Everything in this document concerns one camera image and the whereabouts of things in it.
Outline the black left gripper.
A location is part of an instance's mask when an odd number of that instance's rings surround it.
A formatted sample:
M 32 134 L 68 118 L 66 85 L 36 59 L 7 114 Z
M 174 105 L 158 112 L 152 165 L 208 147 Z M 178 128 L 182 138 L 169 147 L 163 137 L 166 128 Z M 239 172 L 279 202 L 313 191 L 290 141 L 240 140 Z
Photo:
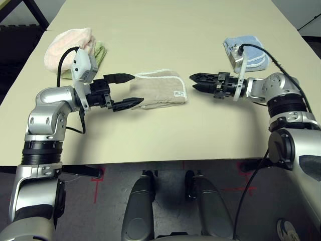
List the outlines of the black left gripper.
M 134 79 L 134 76 L 127 73 L 115 73 L 103 75 L 104 79 L 94 80 L 89 84 L 90 92 L 86 94 L 86 99 L 90 107 L 99 106 L 101 108 L 112 108 L 114 112 L 130 109 L 141 102 L 144 98 L 131 97 L 119 102 L 113 102 L 110 96 L 110 83 L 121 84 Z

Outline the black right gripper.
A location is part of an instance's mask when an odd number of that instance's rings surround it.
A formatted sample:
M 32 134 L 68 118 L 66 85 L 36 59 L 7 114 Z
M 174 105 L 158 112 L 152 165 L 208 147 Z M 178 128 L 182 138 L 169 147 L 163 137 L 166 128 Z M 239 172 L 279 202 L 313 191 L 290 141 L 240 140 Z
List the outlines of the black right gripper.
M 231 76 L 228 72 L 196 73 L 191 75 L 190 79 L 197 83 L 193 85 L 194 89 L 203 93 L 213 93 L 214 98 L 218 99 L 234 97 L 238 87 L 238 78 Z

